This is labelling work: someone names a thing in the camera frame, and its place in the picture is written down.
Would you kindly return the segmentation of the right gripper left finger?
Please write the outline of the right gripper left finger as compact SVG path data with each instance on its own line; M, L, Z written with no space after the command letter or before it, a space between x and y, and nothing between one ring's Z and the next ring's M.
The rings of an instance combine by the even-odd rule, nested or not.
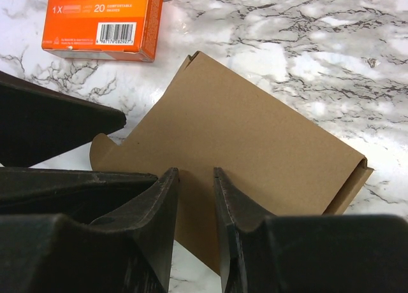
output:
M2 292L167 292L179 172L101 217L1 215Z

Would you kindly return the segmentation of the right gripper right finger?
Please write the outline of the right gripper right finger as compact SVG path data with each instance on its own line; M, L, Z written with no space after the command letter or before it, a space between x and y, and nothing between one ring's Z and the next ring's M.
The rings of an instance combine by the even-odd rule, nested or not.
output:
M224 292L406 292L407 222L278 217L214 169Z

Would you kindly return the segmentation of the brown cardboard box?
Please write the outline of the brown cardboard box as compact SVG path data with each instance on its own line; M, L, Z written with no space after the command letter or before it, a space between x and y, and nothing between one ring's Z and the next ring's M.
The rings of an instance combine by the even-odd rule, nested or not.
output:
M180 177L175 239L219 271L213 170L275 215L343 213L367 158L203 52L188 56L130 135L91 145L96 171Z

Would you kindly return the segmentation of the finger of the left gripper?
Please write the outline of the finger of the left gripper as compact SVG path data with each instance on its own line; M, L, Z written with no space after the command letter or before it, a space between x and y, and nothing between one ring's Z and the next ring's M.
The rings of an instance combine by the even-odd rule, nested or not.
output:
M1 215L101 217L157 181L149 173L1 168Z
M1 164L30 167L122 129L122 111L1 73Z

